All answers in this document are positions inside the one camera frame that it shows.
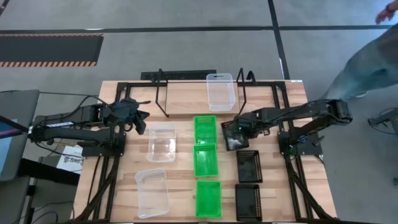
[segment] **wooden tabletop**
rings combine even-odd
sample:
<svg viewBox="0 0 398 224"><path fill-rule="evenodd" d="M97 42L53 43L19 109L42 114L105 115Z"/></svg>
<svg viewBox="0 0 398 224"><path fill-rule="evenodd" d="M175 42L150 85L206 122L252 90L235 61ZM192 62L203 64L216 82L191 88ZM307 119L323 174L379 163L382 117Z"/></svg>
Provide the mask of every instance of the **wooden tabletop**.
<svg viewBox="0 0 398 224"><path fill-rule="evenodd" d="M104 81L99 97L107 103L112 103L116 94L116 85L123 81ZM291 106L301 105L307 102L304 85L302 82L285 81L289 103ZM243 102L243 90L238 88L239 100ZM155 104L155 87L134 87L131 89L131 98L137 101L152 100L148 105L140 105L140 110L150 113L145 120L147 124L156 121L172 121L177 127L176 159L173 163L153 163L146 159L149 135L146 131L142 136L134 130L127 133L125 153L120 159L116 190L113 202L111 222L235 222L235 192L234 185L238 184L238 170L236 153L227 152L222 137L220 123L229 121L233 115L217 115L218 132L218 165L217 177L196 178L193 174L192 147L193 116L181 118L166 118ZM246 87L247 100L243 112L252 111L262 107L273 107L274 100L272 90L268 86ZM159 103L165 106L166 87L159 90ZM281 93L280 104L283 105ZM310 119L295 121L296 126L302 126ZM294 221L294 210L289 189L288 176L283 157L279 154L279 146L276 138L278 128L271 129L269 136L259 136L249 140L250 148L260 152L263 183L261 188L261 207L263 221ZM86 206L88 192L97 158L85 159L81 172L79 185L75 197L75 212L80 214ZM302 156L303 168L309 191L325 209L327 213L335 217L335 207L326 177L323 164L314 156ZM93 187L94 196L100 178L101 163L98 166L97 175ZM166 215L140 219L137 215L138 198L137 185L134 176L142 170L164 168L167 174L169 188L170 211ZM222 184L223 217L218 219L195 218L195 197L197 180L219 180ZM302 216L305 217L305 207L302 194L297 189ZM100 218L104 217L106 199L105 192L101 204Z"/></svg>

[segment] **concrete floor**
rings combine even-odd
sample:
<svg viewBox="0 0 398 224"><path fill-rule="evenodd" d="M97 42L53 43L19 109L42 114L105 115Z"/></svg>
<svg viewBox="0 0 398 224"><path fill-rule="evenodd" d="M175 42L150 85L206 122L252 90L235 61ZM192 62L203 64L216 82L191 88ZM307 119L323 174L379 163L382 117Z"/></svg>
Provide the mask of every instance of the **concrete floor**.
<svg viewBox="0 0 398 224"><path fill-rule="evenodd" d="M274 2L280 26L352 26L374 25L374 17L388 0ZM398 16L384 24L396 22ZM10 0L0 17L0 30L271 25L265 0ZM290 77L303 80L308 99L317 99L347 60L383 32L281 31ZM103 80L137 80L141 72L158 68L217 69L236 76L240 67L253 70L257 79L282 79L273 31L105 34L98 66L0 68L0 91L39 89L97 95ZM398 220L398 189L392 186L392 178L398 176L398 139L378 133L366 123L380 111L397 106L397 90L398 86L393 86L350 101L354 121L322 132L326 172L342 220ZM81 99L41 94L36 113L72 110ZM38 159L47 153L28 145L24 157ZM64 208L66 220L70 206L58 207Z"/></svg>

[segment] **green container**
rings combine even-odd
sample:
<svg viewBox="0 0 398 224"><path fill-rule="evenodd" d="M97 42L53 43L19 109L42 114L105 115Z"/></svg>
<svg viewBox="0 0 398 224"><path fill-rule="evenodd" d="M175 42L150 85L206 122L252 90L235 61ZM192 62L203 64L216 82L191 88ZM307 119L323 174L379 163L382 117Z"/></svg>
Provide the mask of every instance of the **green container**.
<svg viewBox="0 0 398 224"><path fill-rule="evenodd" d="M217 144L216 116L196 116L195 144Z"/></svg>
<svg viewBox="0 0 398 224"><path fill-rule="evenodd" d="M193 146L193 170L195 171L195 177L212 177L218 175L215 144Z"/></svg>
<svg viewBox="0 0 398 224"><path fill-rule="evenodd" d="M223 216L220 181L198 180L196 215L197 218L221 218Z"/></svg>

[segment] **black tray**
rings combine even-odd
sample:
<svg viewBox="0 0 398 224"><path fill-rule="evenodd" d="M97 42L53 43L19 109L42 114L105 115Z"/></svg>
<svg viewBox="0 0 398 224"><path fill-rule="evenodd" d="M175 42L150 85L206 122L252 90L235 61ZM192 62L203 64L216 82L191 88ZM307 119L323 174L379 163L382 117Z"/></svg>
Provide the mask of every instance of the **black tray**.
<svg viewBox="0 0 398 224"><path fill-rule="evenodd" d="M262 221L261 197L258 184L236 184L236 221Z"/></svg>
<svg viewBox="0 0 398 224"><path fill-rule="evenodd" d="M233 134L233 121L224 122L221 124L221 127L227 151L249 147L247 138L244 138L241 134Z"/></svg>
<svg viewBox="0 0 398 224"><path fill-rule="evenodd" d="M260 155L257 150L236 152L239 183L262 183Z"/></svg>

